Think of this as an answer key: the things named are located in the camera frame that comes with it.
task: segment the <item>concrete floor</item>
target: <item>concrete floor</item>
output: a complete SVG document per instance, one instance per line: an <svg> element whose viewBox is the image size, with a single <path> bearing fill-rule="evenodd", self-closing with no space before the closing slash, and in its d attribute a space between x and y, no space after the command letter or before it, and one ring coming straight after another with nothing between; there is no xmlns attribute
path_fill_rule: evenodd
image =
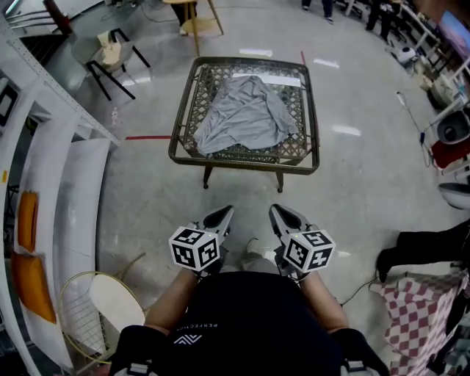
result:
<svg viewBox="0 0 470 376"><path fill-rule="evenodd" d="M377 254L398 231L438 231L464 219L437 190L439 177L424 166L418 134L395 92L407 97L423 129L434 115L425 93L384 50L358 19L335 9L335 25L322 8L300 10L299 0L215 0L225 35L200 38L204 56L238 56L240 48L272 49L273 59L301 62L305 55L313 82L321 139L320 167L310 176L286 176L284 192L275 174L214 170L209 189L202 187L202 167L174 164L167 140L127 140L108 158L101 193L99 267L114 272L141 252L126 282L144 307L149 306L178 272L167 240L180 225L219 206L236 213L226 247L241 248L257 236L267 247L278 240L270 228L268 208L282 203L304 213L335 239L350 256L335 257L321 271L339 302L374 275ZM161 3L152 2L154 7ZM147 69L132 57L119 80L135 101L106 83L108 102L93 80L86 79L77 99L122 140L126 136L169 135L195 57L191 37L178 35L178 23L166 6L143 5L123 28L150 62ZM209 15L200 1L200 15ZM336 62L339 68L315 63ZM414 268L445 272L447 266ZM361 330L388 361L383 334L388 324L381 299L362 289L345 306L351 325Z"/></svg>

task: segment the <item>shirt logo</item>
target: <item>shirt logo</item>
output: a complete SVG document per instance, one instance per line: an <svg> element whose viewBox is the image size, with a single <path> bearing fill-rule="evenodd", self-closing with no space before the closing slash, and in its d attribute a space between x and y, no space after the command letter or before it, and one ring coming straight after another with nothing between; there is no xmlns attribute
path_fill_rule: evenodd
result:
<svg viewBox="0 0 470 376"><path fill-rule="evenodd" d="M175 344L194 344L200 337L197 334L184 334L183 336L179 337L173 343Z"/></svg>

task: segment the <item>orange object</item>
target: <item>orange object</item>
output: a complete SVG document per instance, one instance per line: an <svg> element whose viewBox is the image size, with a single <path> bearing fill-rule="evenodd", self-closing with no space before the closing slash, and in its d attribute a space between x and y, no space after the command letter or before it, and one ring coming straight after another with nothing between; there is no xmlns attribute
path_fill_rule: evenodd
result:
<svg viewBox="0 0 470 376"><path fill-rule="evenodd" d="M29 252L35 250L37 193L23 192L18 210L18 245Z"/></svg>
<svg viewBox="0 0 470 376"><path fill-rule="evenodd" d="M40 258L12 252L12 275L16 292L23 305L44 320L55 324L56 314Z"/></svg>

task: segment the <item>wicker table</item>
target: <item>wicker table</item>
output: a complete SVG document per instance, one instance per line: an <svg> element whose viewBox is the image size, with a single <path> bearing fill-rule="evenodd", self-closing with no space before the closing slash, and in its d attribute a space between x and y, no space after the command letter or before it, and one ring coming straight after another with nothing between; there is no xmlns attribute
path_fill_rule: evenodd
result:
<svg viewBox="0 0 470 376"><path fill-rule="evenodd" d="M268 84L286 105L296 121L299 132L271 148L250 150L241 145L234 145L210 156L202 156L198 153L193 134L205 118L222 80L232 77L235 73L299 79L300 87ZM207 182L213 167L272 171L278 178L279 192L283 190L284 173L312 174L319 166L319 138L307 67L275 60L198 57L189 72L168 153L170 158L180 165L205 166L205 189L208 188Z"/></svg>

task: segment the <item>person's arm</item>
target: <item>person's arm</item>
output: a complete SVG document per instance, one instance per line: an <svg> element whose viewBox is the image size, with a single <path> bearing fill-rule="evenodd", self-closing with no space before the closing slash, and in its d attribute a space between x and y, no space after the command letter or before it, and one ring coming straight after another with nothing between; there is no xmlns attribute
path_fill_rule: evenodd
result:
<svg viewBox="0 0 470 376"><path fill-rule="evenodd" d="M198 285L196 275L182 269L163 295L151 306L145 326L168 335L183 316L194 288Z"/></svg>
<svg viewBox="0 0 470 376"><path fill-rule="evenodd" d="M348 328L346 314L320 278L318 272L311 272L300 282L303 294L319 324L329 333Z"/></svg>

